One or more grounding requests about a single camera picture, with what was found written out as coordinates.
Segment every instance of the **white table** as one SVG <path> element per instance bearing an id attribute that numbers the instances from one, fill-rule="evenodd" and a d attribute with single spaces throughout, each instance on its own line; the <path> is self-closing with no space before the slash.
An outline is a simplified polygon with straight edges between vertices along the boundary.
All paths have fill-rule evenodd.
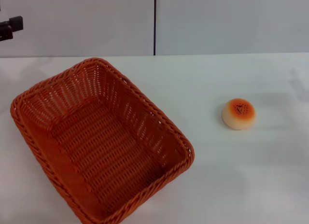
<path id="1" fill-rule="evenodd" d="M 84 57 L 0 59 L 0 223 L 78 224 L 15 126 L 9 107 Z M 309 54 L 107 57 L 191 141 L 191 168 L 125 224 L 308 224 Z M 220 120 L 253 103 L 246 131 Z"/>

